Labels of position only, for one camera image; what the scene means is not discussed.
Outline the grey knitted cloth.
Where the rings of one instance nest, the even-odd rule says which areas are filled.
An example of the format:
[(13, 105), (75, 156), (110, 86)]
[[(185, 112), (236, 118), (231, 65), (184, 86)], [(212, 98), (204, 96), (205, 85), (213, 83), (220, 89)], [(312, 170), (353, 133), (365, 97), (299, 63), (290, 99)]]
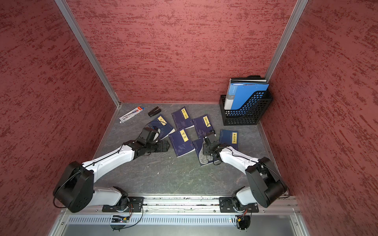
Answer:
[(203, 153), (203, 145), (200, 146), (197, 154), (198, 161), (201, 166), (212, 164), (214, 162), (213, 157), (210, 155), (205, 155)]

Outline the blue book Hanfeizi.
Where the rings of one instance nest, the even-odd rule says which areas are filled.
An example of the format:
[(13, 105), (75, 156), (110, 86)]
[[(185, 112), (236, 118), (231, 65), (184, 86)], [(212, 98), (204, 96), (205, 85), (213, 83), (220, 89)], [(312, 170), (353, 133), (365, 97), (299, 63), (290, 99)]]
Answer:
[(198, 154), (198, 150), (200, 146), (203, 145), (204, 143), (205, 143), (204, 138), (200, 138), (193, 141), (193, 146), (195, 148), (196, 155)]

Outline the blue book Zhuangzi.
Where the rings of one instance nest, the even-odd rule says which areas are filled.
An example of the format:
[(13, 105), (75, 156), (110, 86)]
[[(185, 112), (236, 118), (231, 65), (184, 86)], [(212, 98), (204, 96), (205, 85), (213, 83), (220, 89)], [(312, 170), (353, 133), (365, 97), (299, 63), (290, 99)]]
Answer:
[(150, 128), (157, 128), (159, 131), (159, 139), (162, 140), (174, 133), (175, 128), (166, 120), (163, 115), (157, 116), (153, 121), (147, 124)]

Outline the blue book Shijing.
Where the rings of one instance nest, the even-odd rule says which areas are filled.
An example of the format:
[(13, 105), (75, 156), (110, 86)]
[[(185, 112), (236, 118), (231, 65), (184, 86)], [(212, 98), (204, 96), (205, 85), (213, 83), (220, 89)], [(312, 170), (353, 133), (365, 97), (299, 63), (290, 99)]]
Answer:
[(185, 129), (175, 131), (169, 134), (168, 137), (177, 157), (181, 157), (195, 151), (195, 147)]

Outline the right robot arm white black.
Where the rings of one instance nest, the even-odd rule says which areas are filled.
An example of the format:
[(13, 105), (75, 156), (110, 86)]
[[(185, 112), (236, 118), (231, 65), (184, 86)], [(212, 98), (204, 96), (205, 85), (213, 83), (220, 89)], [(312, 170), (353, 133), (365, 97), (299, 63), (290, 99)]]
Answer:
[(230, 199), (237, 211), (243, 211), (250, 204), (267, 208), (289, 192), (288, 186), (269, 158), (258, 159), (243, 154), (232, 146), (220, 143), (213, 133), (208, 134), (204, 141), (205, 155), (233, 166), (247, 177), (249, 186), (235, 191)]

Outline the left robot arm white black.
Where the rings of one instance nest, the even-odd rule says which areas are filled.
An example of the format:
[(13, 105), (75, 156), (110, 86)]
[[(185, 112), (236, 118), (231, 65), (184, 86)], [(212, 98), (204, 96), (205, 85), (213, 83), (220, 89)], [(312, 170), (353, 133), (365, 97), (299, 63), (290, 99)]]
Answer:
[(77, 213), (88, 206), (109, 206), (117, 212), (130, 210), (129, 195), (119, 187), (95, 187), (95, 183), (117, 167), (138, 157), (155, 152), (167, 152), (170, 143), (160, 140), (159, 130), (146, 127), (135, 140), (129, 140), (108, 154), (66, 167), (53, 191), (53, 201)]

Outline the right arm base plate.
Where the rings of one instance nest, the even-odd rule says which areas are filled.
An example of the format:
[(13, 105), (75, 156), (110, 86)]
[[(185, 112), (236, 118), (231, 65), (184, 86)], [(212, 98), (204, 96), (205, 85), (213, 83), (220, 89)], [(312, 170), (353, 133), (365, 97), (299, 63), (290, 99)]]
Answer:
[(258, 204), (251, 203), (242, 205), (236, 197), (220, 197), (219, 198), (220, 212), (222, 213), (258, 213)]

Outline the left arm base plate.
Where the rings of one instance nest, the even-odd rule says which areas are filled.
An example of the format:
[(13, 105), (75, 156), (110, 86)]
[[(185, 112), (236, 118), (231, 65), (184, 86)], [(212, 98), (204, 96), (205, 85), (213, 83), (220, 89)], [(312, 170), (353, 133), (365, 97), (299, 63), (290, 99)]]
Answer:
[(104, 205), (102, 212), (115, 213), (140, 213), (144, 203), (144, 197), (122, 197), (115, 206)]

